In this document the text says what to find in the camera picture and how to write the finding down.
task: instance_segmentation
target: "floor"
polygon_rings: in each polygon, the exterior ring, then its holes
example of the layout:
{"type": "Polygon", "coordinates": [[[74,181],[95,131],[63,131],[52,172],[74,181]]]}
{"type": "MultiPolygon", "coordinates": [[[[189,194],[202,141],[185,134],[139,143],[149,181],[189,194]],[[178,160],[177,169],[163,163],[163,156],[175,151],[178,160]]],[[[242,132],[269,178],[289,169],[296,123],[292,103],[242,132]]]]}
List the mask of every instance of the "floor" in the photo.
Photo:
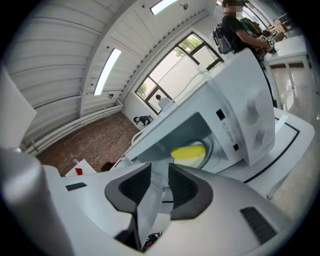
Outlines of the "floor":
{"type": "Polygon", "coordinates": [[[309,148],[289,173],[271,201],[297,219],[312,202],[312,196],[320,181],[320,84],[312,82],[303,68],[291,68],[295,89],[291,89],[285,68],[272,70],[285,111],[312,124],[315,136],[309,148]]]}
{"type": "Polygon", "coordinates": [[[131,145],[138,128],[121,112],[90,123],[54,143],[37,158],[54,166],[61,176],[74,167],[73,159],[85,159],[96,172],[106,162],[115,163],[131,145]]]}

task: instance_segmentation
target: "black t-shirt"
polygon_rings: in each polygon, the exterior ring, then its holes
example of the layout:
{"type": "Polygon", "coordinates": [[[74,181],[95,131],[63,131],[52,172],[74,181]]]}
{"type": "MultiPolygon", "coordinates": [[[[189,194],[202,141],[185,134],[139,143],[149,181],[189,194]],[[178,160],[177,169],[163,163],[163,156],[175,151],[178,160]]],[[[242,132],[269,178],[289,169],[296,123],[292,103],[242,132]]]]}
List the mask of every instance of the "black t-shirt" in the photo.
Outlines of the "black t-shirt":
{"type": "Polygon", "coordinates": [[[143,125],[145,126],[146,121],[149,120],[149,116],[147,116],[147,115],[139,116],[139,119],[140,119],[141,123],[143,123],[143,125]]]}
{"type": "Polygon", "coordinates": [[[247,47],[251,49],[250,45],[244,43],[236,34],[238,30],[244,30],[244,27],[237,18],[229,14],[224,15],[222,18],[222,28],[235,53],[247,47]]]}

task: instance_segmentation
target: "person wearing dark clothes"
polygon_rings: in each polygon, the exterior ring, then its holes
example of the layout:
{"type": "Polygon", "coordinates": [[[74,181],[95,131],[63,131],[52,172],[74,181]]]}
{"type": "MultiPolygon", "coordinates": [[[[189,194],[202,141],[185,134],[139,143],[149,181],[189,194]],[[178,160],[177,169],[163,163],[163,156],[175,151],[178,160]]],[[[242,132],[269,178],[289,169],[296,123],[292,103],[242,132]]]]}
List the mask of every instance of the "person wearing dark clothes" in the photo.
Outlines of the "person wearing dark clothes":
{"type": "MultiPolygon", "coordinates": [[[[245,31],[241,22],[236,18],[237,8],[238,8],[236,0],[223,0],[222,7],[223,7],[222,28],[234,53],[238,53],[245,48],[249,48],[253,52],[253,54],[255,54],[252,47],[262,47],[262,48],[265,48],[266,50],[271,48],[271,46],[267,41],[258,40],[250,36],[245,31]]],[[[264,72],[263,74],[270,90],[273,106],[277,107],[277,102],[275,101],[272,95],[270,83],[264,72]]]]}
{"type": "Polygon", "coordinates": [[[148,124],[151,123],[151,121],[149,120],[149,116],[147,115],[143,115],[143,116],[136,116],[133,121],[135,122],[135,124],[137,125],[139,122],[143,123],[144,126],[147,126],[148,124]]]}

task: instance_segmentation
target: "yellow sponge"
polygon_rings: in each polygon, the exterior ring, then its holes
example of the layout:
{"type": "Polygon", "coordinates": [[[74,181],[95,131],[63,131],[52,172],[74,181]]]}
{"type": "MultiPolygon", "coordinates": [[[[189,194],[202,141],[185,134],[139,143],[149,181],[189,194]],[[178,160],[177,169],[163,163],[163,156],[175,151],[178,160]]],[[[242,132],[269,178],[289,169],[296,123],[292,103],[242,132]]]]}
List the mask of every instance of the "yellow sponge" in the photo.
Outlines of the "yellow sponge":
{"type": "Polygon", "coordinates": [[[204,145],[190,145],[175,147],[171,150],[171,156],[174,159],[189,159],[196,158],[203,155],[206,152],[204,145]]]}

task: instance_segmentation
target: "backpack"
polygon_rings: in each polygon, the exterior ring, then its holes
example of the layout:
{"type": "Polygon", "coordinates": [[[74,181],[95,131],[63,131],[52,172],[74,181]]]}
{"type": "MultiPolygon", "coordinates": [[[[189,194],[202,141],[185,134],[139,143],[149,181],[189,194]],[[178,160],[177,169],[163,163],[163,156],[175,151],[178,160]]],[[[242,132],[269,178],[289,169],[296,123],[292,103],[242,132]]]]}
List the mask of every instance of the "backpack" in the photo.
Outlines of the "backpack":
{"type": "Polygon", "coordinates": [[[213,40],[220,54],[228,54],[230,52],[235,53],[226,37],[221,23],[213,30],[213,40]]]}

